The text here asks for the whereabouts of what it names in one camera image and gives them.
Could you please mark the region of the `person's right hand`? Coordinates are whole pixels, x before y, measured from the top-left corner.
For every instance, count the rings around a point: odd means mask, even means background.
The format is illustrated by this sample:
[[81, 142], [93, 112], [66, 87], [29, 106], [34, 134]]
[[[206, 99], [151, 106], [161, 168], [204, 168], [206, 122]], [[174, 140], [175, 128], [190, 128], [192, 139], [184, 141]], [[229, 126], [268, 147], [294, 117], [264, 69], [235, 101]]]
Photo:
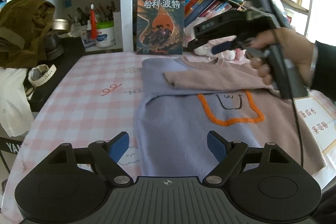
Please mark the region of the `person's right hand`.
[[309, 88], [313, 81], [318, 49], [306, 37], [288, 28], [276, 28], [264, 31], [256, 36], [250, 47], [262, 50], [276, 44], [280, 46], [282, 56], [297, 68], [303, 82]]

